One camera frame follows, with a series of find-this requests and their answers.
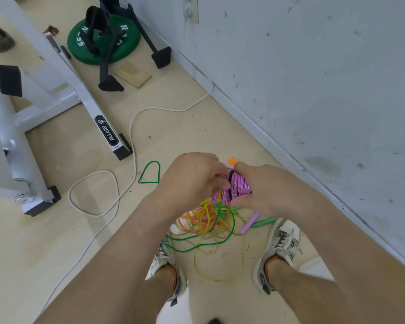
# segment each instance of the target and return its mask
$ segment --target purple handle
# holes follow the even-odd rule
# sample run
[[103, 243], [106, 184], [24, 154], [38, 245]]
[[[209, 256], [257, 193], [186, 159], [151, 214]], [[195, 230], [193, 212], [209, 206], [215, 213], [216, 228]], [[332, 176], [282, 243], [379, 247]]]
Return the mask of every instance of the purple handle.
[[248, 220], [246, 224], [241, 228], [240, 234], [245, 234], [251, 225], [261, 216], [260, 212], [255, 212], [254, 215]]

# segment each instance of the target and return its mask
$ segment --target floor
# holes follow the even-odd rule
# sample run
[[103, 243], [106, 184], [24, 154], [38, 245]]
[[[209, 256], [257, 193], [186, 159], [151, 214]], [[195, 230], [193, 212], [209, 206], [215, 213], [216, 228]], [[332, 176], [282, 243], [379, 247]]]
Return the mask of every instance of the floor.
[[[49, 24], [59, 28], [57, 40], [65, 44], [67, 32], [84, 17], [94, 0], [24, 0], [27, 16], [44, 30]], [[0, 16], [0, 26], [17, 41], [17, 47], [0, 55], [0, 64], [20, 65], [30, 69], [41, 60], [36, 51]], [[103, 92], [97, 88], [98, 68], [76, 60], [72, 64], [92, 90], [95, 98], [119, 132], [127, 136], [132, 115], [148, 106], [184, 109], [205, 91], [174, 61], [156, 69], [147, 44], [142, 41], [129, 60], [153, 77], [140, 90], [120, 81], [124, 92]], [[14, 99], [16, 108], [23, 100]], [[47, 185], [57, 185], [64, 197], [37, 217], [22, 215], [8, 200], [0, 200], [0, 323], [29, 324], [38, 315], [44, 301], [62, 275], [74, 264], [94, 232], [108, 220], [88, 218], [74, 211], [65, 196], [79, 178], [100, 169], [113, 171], [120, 190], [132, 179], [132, 159], [121, 162], [110, 152], [88, 113], [77, 105], [27, 133]], [[279, 164], [211, 97], [186, 113], [150, 110], [135, 121], [133, 138], [138, 161], [138, 175], [151, 160], [161, 163], [161, 174], [173, 159], [190, 151], [213, 152], [227, 163], [228, 158], [249, 164]], [[155, 175], [150, 170], [147, 179]], [[120, 202], [119, 213], [99, 235], [86, 256], [60, 286], [63, 289], [132, 213], [143, 196], [155, 188], [135, 184]], [[99, 174], [81, 182], [73, 198], [91, 212], [102, 212], [115, 199], [113, 182]], [[249, 211], [241, 214], [249, 217]], [[269, 227], [253, 229], [244, 237], [233, 237], [214, 254], [199, 252], [197, 266], [205, 275], [225, 279], [216, 283], [196, 273], [194, 253], [177, 258], [189, 279], [189, 288], [177, 306], [167, 305], [158, 323], [205, 324], [213, 317], [225, 323], [297, 323], [293, 312], [274, 293], [261, 294], [250, 273], [254, 258], [262, 252]], [[300, 265], [317, 255], [306, 236], [301, 238], [303, 256]]]

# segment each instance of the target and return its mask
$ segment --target white sneaker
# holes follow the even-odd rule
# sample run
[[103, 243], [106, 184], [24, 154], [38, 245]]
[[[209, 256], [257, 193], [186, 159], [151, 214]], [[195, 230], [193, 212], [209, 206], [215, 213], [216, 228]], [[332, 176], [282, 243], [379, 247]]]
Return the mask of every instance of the white sneaker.
[[[164, 238], [163, 242], [172, 245], [172, 241], [167, 237]], [[160, 245], [150, 266], [150, 277], [155, 275], [157, 271], [166, 264], [170, 264], [175, 269], [177, 275], [176, 289], [174, 290], [171, 298], [168, 299], [168, 301], [171, 301], [172, 307], [177, 304], [177, 298], [181, 297], [186, 291], [187, 281], [183, 274], [183, 271], [180, 269], [175, 261], [174, 251], [165, 245]]]
[[302, 253], [298, 247], [299, 244], [300, 229], [298, 226], [289, 219], [278, 218], [270, 231], [269, 240], [263, 255], [254, 267], [252, 279], [255, 285], [268, 295], [271, 291], [276, 291], [269, 284], [269, 280], [264, 271], [265, 262], [270, 257], [278, 255], [285, 260], [289, 266], [295, 268], [294, 256]]

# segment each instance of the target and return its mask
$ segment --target forearm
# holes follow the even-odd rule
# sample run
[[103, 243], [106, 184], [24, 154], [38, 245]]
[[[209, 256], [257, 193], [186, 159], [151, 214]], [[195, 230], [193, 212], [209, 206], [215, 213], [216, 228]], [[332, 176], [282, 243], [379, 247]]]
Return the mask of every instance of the forearm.
[[121, 323], [135, 300], [169, 224], [147, 196], [35, 324]]
[[367, 323], [405, 323], [405, 266], [325, 198], [297, 224]]

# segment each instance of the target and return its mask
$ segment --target wall outlet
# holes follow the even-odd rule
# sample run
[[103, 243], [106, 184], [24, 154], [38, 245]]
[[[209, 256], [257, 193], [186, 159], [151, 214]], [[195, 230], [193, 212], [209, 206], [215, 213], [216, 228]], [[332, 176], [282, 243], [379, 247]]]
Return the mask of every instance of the wall outlet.
[[183, 16], [198, 24], [198, 0], [183, 0]]

